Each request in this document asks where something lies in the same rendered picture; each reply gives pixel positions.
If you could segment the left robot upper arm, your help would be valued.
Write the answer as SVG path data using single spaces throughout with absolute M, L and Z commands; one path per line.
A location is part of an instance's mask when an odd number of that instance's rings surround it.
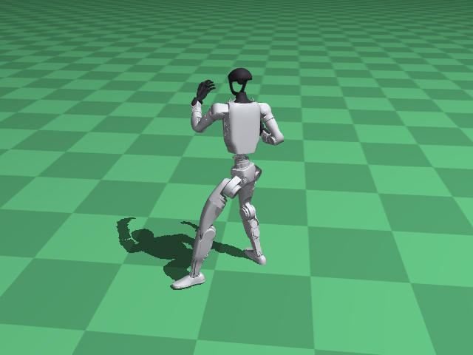
M 215 120 L 222 120 L 228 114 L 228 105 L 215 103 L 211 105 L 209 111 L 198 119 L 198 124 L 192 128 L 195 132 L 204 132 Z

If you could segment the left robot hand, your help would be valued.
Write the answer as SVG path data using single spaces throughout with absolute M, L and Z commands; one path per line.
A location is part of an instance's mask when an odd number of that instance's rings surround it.
M 204 82 L 200 83 L 200 85 L 198 86 L 198 89 L 197 89 L 197 97 L 194 98 L 193 101 L 191 102 L 192 106 L 194 106 L 197 103 L 197 101 L 199 101 L 202 105 L 203 104 L 202 100 L 206 97 L 206 95 L 212 89 L 216 89 L 216 87 L 212 87 L 212 86 L 214 86 L 214 84 L 211 84 L 211 83 L 213 83 L 213 81 L 211 81 L 211 80 L 207 80 L 207 81 L 204 81 Z M 212 88 L 209 88 L 209 87 L 212 87 Z

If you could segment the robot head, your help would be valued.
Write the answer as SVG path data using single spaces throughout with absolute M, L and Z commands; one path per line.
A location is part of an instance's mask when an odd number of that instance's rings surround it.
M 247 84 L 247 81 L 252 80 L 252 75 L 247 69 L 237 68 L 231 71 L 228 75 L 228 80 L 229 80 L 231 92 L 236 96 L 236 100 L 234 101 L 235 103 L 249 104 L 252 102 L 248 100 L 246 92 L 245 92 L 245 86 Z M 232 82 L 234 81 L 237 81 L 238 84 L 242 84 L 242 89 L 240 90 L 240 92 L 235 92 L 233 90 Z

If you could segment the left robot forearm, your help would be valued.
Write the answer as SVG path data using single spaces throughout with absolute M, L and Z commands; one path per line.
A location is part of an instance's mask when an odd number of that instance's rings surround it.
M 198 124 L 198 119 L 201 119 L 202 117 L 202 110 L 201 110 L 201 103 L 197 101 L 197 103 L 192 106 L 191 105 L 191 126 L 192 128 L 195 128 Z

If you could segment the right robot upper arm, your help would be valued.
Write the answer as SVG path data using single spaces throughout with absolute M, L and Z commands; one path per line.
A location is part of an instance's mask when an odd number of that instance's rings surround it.
M 270 142 L 276 146 L 284 141 L 282 133 L 279 131 L 278 124 L 271 112 L 271 108 L 266 103 L 258 103 L 261 109 L 260 118 L 271 133 Z

